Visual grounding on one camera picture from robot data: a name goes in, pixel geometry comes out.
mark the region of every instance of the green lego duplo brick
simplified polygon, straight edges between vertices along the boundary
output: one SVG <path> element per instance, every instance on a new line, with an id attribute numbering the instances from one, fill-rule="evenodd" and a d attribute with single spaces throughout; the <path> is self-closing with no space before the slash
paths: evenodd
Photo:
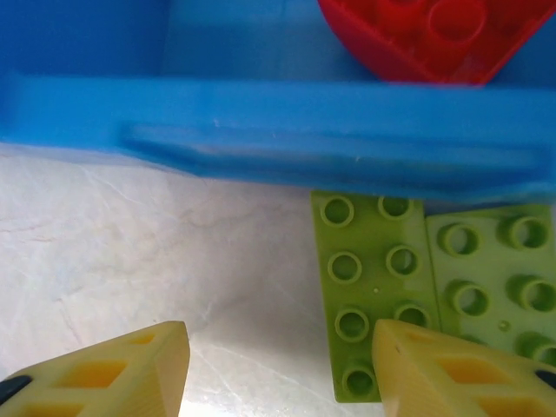
<path id="1" fill-rule="evenodd" d="M 427 218 L 444 333 L 556 366 L 550 207 Z"/>
<path id="2" fill-rule="evenodd" d="M 376 321 L 440 329 L 422 203 L 315 191 L 312 207 L 335 397 L 380 401 Z"/>

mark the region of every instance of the blue plastic tray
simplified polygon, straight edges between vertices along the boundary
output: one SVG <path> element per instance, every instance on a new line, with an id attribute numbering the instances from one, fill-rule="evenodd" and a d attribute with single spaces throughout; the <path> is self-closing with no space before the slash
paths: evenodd
<path id="1" fill-rule="evenodd" d="M 0 13 L 0 138 L 195 175 L 491 202 L 556 196 L 556 19 L 485 89 L 392 85 L 316 0 L 34 0 Z"/>

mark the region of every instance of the toy brick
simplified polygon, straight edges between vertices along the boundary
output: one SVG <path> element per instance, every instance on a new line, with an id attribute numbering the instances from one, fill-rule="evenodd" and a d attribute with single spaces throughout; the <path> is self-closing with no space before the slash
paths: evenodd
<path id="1" fill-rule="evenodd" d="M 177 416 L 188 366 L 185 325 L 160 323 L 13 374 L 0 417 Z"/>
<path id="2" fill-rule="evenodd" d="M 427 218 L 443 333 L 556 366 L 550 207 Z"/>
<path id="3" fill-rule="evenodd" d="M 316 191 L 312 207 L 335 397 L 379 401 L 376 321 L 440 325 L 422 203 Z"/>
<path id="4" fill-rule="evenodd" d="M 556 11 L 555 0 L 320 0 L 328 24 L 377 76 L 487 83 Z"/>
<path id="5" fill-rule="evenodd" d="M 556 416 L 556 367 L 390 320 L 373 359 L 388 417 Z"/>

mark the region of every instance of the white table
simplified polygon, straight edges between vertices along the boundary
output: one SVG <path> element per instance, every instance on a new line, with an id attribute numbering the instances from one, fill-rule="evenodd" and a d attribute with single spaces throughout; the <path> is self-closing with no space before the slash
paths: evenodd
<path id="1" fill-rule="evenodd" d="M 183 416 L 382 416 L 334 401 L 308 191 L 0 152 L 0 379 L 185 321 Z"/>

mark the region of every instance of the red toy brick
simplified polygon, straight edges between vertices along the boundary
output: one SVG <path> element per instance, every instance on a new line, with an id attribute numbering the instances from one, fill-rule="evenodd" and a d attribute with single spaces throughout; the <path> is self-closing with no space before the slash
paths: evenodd
<path id="1" fill-rule="evenodd" d="M 346 48 L 390 81 L 483 84 L 556 0 L 319 0 Z"/>

